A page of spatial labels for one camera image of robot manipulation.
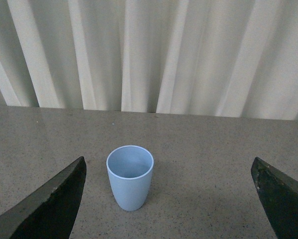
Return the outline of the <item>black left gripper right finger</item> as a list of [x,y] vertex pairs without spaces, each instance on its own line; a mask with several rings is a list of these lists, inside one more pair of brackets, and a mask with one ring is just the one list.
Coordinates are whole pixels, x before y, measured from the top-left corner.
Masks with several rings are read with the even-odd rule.
[[298,239],[298,181],[256,157],[251,175],[266,216],[279,239]]

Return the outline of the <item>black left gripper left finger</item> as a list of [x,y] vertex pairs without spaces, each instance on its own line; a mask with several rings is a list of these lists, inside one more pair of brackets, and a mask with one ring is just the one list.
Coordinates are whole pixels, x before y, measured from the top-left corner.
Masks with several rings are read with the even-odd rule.
[[0,239],[68,239],[80,207],[87,166],[79,157],[0,215]]

